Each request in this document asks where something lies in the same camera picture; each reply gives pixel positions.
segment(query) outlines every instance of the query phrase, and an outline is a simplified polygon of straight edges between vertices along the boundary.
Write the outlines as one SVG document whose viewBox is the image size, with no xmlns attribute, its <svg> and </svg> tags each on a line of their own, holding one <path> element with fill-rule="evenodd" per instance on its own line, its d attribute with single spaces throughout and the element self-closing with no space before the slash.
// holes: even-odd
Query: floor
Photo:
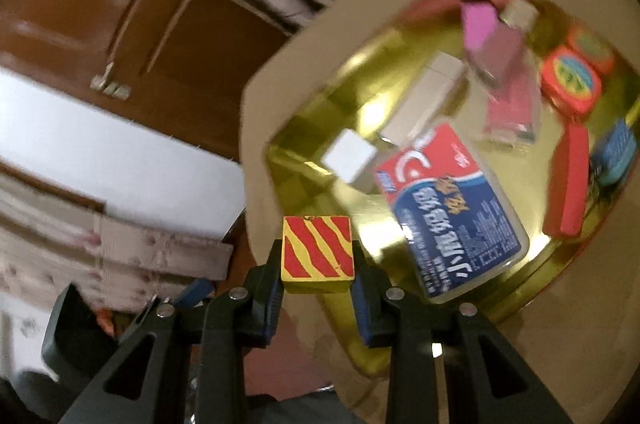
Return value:
<svg viewBox="0 0 640 424">
<path fill-rule="evenodd" d="M 216 295 L 242 285 L 247 271 L 256 265 L 244 227 L 235 245 L 228 277 L 219 284 Z M 300 347 L 293 323 L 282 311 L 271 345 L 264 350 L 254 349 L 244 358 L 244 383 L 247 395 L 266 393 L 285 400 L 315 391 L 331 381 Z"/>
</svg>

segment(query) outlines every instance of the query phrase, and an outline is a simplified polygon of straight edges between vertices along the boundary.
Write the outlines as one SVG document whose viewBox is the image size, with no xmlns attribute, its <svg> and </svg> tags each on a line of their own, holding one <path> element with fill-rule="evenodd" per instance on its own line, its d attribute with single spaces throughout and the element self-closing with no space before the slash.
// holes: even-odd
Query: red and yellow striped block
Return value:
<svg viewBox="0 0 640 424">
<path fill-rule="evenodd" d="M 354 278 L 349 217 L 284 217 L 280 277 L 287 292 L 345 292 Z"/>
</svg>

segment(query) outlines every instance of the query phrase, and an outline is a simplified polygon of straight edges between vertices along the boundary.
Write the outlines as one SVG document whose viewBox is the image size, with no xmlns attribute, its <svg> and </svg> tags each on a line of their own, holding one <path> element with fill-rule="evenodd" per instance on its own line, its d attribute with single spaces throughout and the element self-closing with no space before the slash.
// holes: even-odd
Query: pink eraser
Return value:
<svg viewBox="0 0 640 424">
<path fill-rule="evenodd" d="M 498 13 L 488 2 L 462 4 L 462 27 L 465 33 L 465 48 L 476 51 L 494 32 L 498 25 Z"/>
</svg>

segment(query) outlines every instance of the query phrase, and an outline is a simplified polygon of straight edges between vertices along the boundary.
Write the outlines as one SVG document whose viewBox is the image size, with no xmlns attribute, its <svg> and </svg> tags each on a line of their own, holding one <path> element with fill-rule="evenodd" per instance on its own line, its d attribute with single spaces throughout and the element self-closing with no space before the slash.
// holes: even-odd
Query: brown door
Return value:
<svg viewBox="0 0 640 424">
<path fill-rule="evenodd" d="M 285 40 L 231 0 L 0 0 L 1 65 L 236 160 L 242 88 Z"/>
<path fill-rule="evenodd" d="M 102 74 L 132 0 L 0 0 L 0 64 L 60 90 Z"/>
</svg>

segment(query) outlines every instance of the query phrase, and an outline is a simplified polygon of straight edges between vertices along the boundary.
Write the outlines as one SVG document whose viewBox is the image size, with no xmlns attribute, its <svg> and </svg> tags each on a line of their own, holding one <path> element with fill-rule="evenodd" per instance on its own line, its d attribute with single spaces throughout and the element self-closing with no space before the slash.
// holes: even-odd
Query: metal screw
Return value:
<svg viewBox="0 0 640 424">
<path fill-rule="evenodd" d="M 129 99 L 130 95 L 131 95 L 131 87 L 127 87 L 126 85 L 119 85 L 118 88 L 116 88 L 116 90 L 113 91 L 113 94 L 111 94 L 111 97 L 126 101 L 127 99 Z"/>
<path fill-rule="evenodd" d="M 391 287 L 391 289 L 386 290 L 386 297 L 388 297 L 391 301 L 400 301 L 404 298 L 404 290 L 399 287 Z"/>
<path fill-rule="evenodd" d="M 249 291 L 244 287 L 233 287 L 233 289 L 229 291 L 229 298 L 237 301 L 246 298 L 248 294 Z"/>
<path fill-rule="evenodd" d="M 163 303 L 156 309 L 156 314 L 161 318 L 168 318 L 174 315 L 175 308 L 170 303 Z"/>
<path fill-rule="evenodd" d="M 118 88 L 118 83 L 116 83 L 115 81 L 112 81 L 102 90 L 102 92 L 104 94 L 107 94 L 108 96 L 112 96 L 113 93 L 117 90 L 117 88 Z"/>
<path fill-rule="evenodd" d="M 478 314 L 478 307 L 476 307 L 473 303 L 463 303 L 460 305 L 460 313 L 463 316 L 471 317 Z"/>
</svg>

